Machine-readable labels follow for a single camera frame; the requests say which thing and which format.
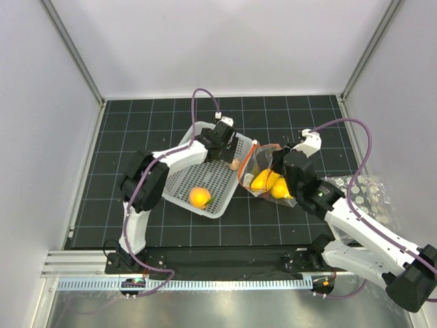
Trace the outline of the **yellow toy pear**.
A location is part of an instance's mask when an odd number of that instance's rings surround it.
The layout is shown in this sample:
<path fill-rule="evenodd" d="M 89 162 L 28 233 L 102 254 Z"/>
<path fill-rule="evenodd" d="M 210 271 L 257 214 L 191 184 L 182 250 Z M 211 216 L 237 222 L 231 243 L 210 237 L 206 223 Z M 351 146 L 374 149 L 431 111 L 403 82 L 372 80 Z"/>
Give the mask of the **yellow toy pear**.
<path fill-rule="evenodd" d="M 293 198 L 288 191 L 284 177 L 280 177 L 274 182 L 272 188 L 270 189 L 270 195 L 276 199 L 289 200 Z"/>

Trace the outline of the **yellow toy mango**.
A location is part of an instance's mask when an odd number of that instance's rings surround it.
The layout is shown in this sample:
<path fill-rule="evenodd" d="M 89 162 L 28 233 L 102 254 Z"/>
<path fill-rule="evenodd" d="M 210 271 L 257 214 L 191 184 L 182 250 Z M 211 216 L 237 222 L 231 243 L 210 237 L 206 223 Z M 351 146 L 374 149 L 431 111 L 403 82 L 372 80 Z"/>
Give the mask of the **yellow toy mango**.
<path fill-rule="evenodd" d="M 278 173 L 271 169 L 264 169 L 251 182 L 250 188 L 255 191 L 269 191 L 280 178 Z"/>

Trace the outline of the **clear zip bag orange zipper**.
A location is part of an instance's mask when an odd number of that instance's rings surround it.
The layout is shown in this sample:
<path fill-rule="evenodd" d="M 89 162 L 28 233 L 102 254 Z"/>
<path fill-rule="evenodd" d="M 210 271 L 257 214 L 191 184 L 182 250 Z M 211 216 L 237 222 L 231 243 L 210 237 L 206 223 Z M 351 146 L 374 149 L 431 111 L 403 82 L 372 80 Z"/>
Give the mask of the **clear zip bag orange zipper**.
<path fill-rule="evenodd" d="M 253 142 L 249 153 L 246 155 L 240 168 L 238 169 L 238 182 L 246 189 L 253 197 L 273 202 L 278 205 L 295 207 L 297 201 L 292 199 L 276 199 L 270 195 L 270 190 L 255 191 L 250 188 L 252 180 L 264 169 L 272 170 L 272 153 L 283 148 L 277 143 L 269 143 L 260 145 L 257 141 Z"/>

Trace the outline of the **white perforated plastic basket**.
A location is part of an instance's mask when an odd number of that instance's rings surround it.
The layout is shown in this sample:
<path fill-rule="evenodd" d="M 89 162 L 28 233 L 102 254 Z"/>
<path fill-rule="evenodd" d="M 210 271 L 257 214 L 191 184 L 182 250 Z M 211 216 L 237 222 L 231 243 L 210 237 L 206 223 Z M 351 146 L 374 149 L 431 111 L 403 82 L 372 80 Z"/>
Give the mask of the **white perforated plastic basket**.
<path fill-rule="evenodd" d="M 216 124 L 198 121 L 191 126 L 178 147 L 188 145 L 192 135 L 200 136 L 202 128 L 214 128 Z M 243 161 L 249 153 L 253 141 L 236 132 L 238 145 L 234 158 Z M 211 219 L 217 219 L 225 212 L 234 191 L 238 185 L 237 171 L 232 171 L 228 164 L 223 161 L 204 161 L 200 159 L 200 143 L 193 144 L 195 149 L 194 158 L 186 154 L 187 151 L 172 154 L 171 158 L 177 161 L 170 165 L 169 175 L 163 191 L 163 197 L 168 202 L 178 205 L 197 215 L 203 215 Z M 214 198 L 213 203 L 206 209 L 195 208 L 189 203 L 188 196 L 193 187 L 207 189 Z"/>

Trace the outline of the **orange toy with leaf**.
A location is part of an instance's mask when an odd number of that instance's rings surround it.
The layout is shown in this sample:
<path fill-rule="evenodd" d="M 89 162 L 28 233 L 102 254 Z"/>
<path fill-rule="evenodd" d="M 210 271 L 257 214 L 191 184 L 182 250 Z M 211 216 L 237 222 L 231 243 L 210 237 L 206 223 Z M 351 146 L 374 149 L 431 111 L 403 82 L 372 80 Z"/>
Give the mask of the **orange toy with leaf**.
<path fill-rule="evenodd" d="M 214 198 L 207 189 L 202 187 L 193 187 L 189 193 L 188 200 L 192 206 L 203 210 L 213 203 Z"/>

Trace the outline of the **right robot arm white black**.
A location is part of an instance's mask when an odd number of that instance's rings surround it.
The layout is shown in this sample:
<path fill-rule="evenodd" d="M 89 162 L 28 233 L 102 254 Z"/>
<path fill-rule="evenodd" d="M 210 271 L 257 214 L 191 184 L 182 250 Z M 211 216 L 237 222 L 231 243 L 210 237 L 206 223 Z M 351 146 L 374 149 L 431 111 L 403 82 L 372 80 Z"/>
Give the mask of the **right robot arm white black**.
<path fill-rule="evenodd" d="M 330 266 L 349 271 L 378 285 L 394 303 L 412 313 L 430 301 L 436 289 L 434 246 L 419 247 L 364 213 L 338 187 L 318 178 L 314 164 L 302 151 L 275 151 L 271 168 L 283 175 L 302 209 L 363 246 L 358 250 L 338 237 L 320 237 L 307 254 L 312 269 L 322 271 Z"/>

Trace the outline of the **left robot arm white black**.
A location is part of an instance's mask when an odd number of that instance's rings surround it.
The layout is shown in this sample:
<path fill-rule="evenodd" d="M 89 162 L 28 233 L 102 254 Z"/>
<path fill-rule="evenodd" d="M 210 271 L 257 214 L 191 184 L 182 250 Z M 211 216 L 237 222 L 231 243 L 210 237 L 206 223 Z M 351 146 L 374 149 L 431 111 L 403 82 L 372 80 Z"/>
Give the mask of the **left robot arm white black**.
<path fill-rule="evenodd" d="M 160 152 L 138 151 L 120 180 L 124 197 L 124 220 L 119 238 L 121 266 L 129 273 L 138 273 L 145 264 L 145 233 L 152 209 L 159 203 L 167 178 L 193 165 L 213 161 L 231 163 L 238 137 L 228 118 L 213 128 L 203 127 L 200 134 L 176 147 Z"/>

